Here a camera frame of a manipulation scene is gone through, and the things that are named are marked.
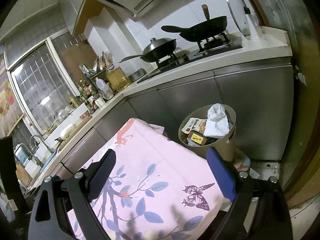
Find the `steel wok with lid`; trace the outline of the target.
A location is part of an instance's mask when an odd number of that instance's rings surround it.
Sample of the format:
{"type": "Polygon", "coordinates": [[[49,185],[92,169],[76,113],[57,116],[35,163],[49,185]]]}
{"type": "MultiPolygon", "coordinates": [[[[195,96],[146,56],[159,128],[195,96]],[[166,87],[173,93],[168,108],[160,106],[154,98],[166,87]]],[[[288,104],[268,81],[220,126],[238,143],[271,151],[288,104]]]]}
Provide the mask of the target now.
{"type": "Polygon", "coordinates": [[[177,42],[176,39],[172,38],[152,38],[150,43],[144,48],[142,54],[140,55],[131,55],[121,59],[119,62],[129,61],[136,57],[139,57],[145,62],[152,63],[158,62],[160,59],[164,57],[171,57],[173,59],[177,59],[174,51],[176,49],[177,42]]]}

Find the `glass pan lid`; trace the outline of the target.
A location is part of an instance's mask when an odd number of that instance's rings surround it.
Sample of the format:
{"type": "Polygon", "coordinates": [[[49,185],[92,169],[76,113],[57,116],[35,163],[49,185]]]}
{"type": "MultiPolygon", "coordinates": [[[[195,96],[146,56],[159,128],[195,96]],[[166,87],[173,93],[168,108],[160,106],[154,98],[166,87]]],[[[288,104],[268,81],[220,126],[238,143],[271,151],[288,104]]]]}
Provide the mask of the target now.
{"type": "Polygon", "coordinates": [[[249,36],[249,25],[245,14],[244,7],[246,3],[244,0],[226,0],[232,19],[244,36],[249,36]]]}

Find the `gas stove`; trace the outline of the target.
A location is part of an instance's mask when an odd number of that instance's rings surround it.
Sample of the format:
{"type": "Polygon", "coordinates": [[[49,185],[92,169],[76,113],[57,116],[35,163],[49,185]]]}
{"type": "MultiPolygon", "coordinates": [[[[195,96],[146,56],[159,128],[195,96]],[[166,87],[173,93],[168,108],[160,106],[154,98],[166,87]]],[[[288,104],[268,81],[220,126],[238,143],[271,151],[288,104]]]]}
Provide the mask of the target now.
{"type": "Polygon", "coordinates": [[[226,34],[223,34],[215,40],[206,42],[202,46],[202,49],[184,53],[176,59],[170,57],[164,61],[161,61],[157,69],[138,79],[137,83],[144,82],[152,77],[181,67],[185,64],[240,48],[242,48],[242,38],[240,36],[233,36],[228,38],[226,34]]]}

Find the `yellow brown small carton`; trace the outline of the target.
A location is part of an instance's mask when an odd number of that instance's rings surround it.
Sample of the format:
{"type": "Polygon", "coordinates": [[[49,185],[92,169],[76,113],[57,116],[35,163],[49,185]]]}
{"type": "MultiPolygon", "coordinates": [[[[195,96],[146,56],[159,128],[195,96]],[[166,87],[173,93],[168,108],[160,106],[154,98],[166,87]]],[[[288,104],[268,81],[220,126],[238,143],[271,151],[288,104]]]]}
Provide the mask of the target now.
{"type": "Polygon", "coordinates": [[[191,131],[187,137],[187,143],[189,146],[200,147],[204,146],[207,142],[207,138],[197,131],[191,131]]]}

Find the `white plastic jug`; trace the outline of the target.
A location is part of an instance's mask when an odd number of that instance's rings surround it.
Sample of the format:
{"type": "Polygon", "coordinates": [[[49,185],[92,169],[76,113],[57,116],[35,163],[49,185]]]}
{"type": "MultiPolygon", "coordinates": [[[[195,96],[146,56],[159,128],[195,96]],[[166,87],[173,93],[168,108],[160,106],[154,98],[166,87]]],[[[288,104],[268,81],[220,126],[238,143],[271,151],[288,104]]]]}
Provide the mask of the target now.
{"type": "Polygon", "coordinates": [[[95,83],[96,83],[97,87],[99,88],[99,90],[105,100],[110,100],[114,96],[112,89],[109,87],[109,85],[104,80],[96,77],[95,83]]]}

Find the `black frying pan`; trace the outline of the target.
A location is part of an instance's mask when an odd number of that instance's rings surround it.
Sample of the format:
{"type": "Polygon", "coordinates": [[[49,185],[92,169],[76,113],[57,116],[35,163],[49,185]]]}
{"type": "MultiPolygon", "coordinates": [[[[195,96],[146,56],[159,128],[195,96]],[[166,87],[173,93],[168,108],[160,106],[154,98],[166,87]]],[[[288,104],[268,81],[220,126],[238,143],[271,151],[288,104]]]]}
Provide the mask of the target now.
{"type": "Polygon", "coordinates": [[[166,33],[178,33],[180,37],[189,42],[201,42],[210,37],[221,35],[227,28],[227,16],[210,18],[208,6],[201,5],[202,11],[206,18],[205,21],[193,25],[189,28],[182,28],[173,25],[163,25],[161,29],[166,33]]]}

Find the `white tissue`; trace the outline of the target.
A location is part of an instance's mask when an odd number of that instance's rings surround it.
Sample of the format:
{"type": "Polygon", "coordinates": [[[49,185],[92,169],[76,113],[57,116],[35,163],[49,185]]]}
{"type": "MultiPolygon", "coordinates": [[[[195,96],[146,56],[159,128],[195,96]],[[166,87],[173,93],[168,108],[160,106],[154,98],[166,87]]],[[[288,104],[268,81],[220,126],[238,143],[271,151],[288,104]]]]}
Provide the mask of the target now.
{"type": "Polygon", "coordinates": [[[229,122],[223,105],[216,103],[207,111],[205,137],[221,138],[229,133],[229,122]]]}

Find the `yellow snack bag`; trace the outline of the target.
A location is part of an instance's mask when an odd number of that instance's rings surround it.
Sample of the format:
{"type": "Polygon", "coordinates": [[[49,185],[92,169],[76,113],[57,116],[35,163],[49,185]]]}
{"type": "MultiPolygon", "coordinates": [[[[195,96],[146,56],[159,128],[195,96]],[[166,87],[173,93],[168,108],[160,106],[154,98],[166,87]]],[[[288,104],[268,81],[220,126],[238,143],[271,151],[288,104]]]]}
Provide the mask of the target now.
{"type": "Polygon", "coordinates": [[[206,119],[190,118],[182,128],[182,132],[189,134],[191,131],[196,131],[203,134],[206,128],[206,122],[206,119]]]}

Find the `kitchen window with grille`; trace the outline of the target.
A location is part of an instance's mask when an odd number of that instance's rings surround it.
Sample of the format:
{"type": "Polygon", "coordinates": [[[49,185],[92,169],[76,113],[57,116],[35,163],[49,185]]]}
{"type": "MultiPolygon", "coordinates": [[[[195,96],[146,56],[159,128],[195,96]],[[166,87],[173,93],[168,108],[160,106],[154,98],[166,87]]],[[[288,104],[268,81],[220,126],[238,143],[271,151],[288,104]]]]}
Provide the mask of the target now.
{"type": "Polygon", "coordinates": [[[64,119],[62,112],[79,95],[66,55],[81,41],[66,32],[29,47],[5,44],[9,74],[22,107],[42,134],[52,133],[64,119]]]}

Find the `large cooking oil bottle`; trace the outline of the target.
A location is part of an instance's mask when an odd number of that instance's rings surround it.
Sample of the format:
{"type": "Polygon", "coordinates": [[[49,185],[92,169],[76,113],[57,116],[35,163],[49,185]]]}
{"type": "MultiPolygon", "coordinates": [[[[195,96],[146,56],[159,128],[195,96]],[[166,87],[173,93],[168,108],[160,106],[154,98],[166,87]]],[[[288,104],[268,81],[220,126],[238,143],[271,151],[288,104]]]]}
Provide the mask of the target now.
{"type": "Polygon", "coordinates": [[[131,80],[124,74],[123,70],[111,64],[106,67],[106,77],[114,90],[120,92],[131,85],[131,80]]]}

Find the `beige round trash bin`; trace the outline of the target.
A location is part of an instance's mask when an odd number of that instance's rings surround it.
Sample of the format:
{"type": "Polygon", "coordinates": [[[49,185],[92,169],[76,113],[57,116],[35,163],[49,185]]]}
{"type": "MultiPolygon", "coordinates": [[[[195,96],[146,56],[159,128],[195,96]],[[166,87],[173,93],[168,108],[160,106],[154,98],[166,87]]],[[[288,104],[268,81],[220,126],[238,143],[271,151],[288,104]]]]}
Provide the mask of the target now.
{"type": "Polygon", "coordinates": [[[183,146],[203,158],[214,147],[224,160],[232,161],[236,152],[235,129],[235,111],[216,103],[189,114],[180,124],[178,137],[183,146]]]}

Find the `chrome sink faucet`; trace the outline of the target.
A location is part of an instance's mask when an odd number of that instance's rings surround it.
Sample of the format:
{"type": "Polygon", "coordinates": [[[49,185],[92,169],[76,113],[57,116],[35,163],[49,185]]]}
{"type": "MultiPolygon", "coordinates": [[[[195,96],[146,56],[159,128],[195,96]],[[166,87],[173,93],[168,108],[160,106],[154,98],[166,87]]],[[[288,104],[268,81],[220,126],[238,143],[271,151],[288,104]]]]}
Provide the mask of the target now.
{"type": "Polygon", "coordinates": [[[52,150],[47,144],[46,142],[43,140],[43,138],[38,135],[38,134],[34,134],[30,137],[29,143],[31,144],[31,142],[33,140],[38,140],[51,154],[54,153],[54,150],[52,150]]]}

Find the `white cup on counter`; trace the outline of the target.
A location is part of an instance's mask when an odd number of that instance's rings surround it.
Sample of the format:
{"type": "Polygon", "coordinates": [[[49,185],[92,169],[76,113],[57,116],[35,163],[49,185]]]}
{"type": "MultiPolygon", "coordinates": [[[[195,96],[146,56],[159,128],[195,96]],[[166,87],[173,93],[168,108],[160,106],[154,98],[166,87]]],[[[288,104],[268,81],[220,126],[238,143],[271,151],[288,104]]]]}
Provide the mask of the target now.
{"type": "Polygon", "coordinates": [[[102,96],[98,96],[94,98],[95,104],[101,108],[103,107],[103,105],[106,103],[106,101],[104,100],[104,98],[102,96]]]}

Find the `blue label detergent bottle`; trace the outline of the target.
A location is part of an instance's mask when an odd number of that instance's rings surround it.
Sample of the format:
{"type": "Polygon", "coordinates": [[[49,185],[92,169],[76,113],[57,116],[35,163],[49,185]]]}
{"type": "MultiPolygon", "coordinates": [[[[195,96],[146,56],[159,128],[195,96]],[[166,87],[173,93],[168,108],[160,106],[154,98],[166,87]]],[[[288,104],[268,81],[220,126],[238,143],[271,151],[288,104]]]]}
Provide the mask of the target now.
{"type": "Polygon", "coordinates": [[[30,153],[25,146],[17,145],[14,154],[23,166],[26,166],[29,163],[30,153]]]}

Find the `pink floral tablecloth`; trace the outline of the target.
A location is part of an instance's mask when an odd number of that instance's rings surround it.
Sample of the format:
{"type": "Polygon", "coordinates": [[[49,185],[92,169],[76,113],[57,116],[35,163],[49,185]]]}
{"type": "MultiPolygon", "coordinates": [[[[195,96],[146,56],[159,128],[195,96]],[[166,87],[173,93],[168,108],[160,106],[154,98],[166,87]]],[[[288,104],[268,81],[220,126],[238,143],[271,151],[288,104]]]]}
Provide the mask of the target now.
{"type": "Polygon", "coordinates": [[[225,198],[207,161],[163,134],[161,126],[129,119],[93,154],[116,164],[91,207],[111,239],[198,239],[225,198]]]}

